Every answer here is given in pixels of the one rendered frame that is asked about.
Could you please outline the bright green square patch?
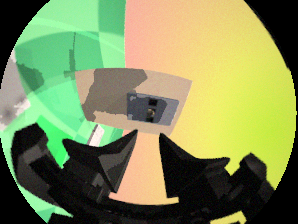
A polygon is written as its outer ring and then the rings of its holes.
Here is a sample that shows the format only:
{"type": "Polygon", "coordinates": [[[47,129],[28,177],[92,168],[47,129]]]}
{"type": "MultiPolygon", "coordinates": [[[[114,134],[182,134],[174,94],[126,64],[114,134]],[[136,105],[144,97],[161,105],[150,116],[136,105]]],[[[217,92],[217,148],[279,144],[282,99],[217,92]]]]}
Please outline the bright green square patch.
{"type": "Polygon", "coordinates": [[[44,129],[44,132],[47,131],[47,137],[49,139],[47,143],[48,151],[51,149],[52,156],[55,156],[57,163],[59,163],[60,167],[63,167],[64,157],[67,155],[67,152],[65,152],[64,145],[61,144],[61,140],[63,140],[64,137],[65,139],[73,140],[73,137],[57,129],[55,124],[49,123],[44,115],[37,117],[36,121],[40,124],[40,128],[44,129]]]}

